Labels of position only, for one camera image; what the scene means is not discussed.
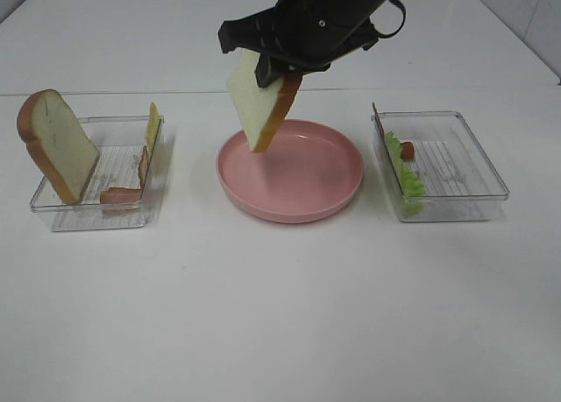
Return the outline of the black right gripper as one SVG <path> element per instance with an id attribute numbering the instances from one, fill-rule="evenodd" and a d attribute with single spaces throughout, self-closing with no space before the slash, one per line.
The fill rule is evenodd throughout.
<path id="1" fill-rule="evenodd" d="M 400 0 L 278 0 L 272 8 L 224 21 L 218 39 L 223 53 L 257 52 L 256 82 L 267 88 L 294 73 L 325 71 L 334 60 L 393 37 L 397 31 L 380 32 L 370 20 L 386 2 L 404 11 Z"/>

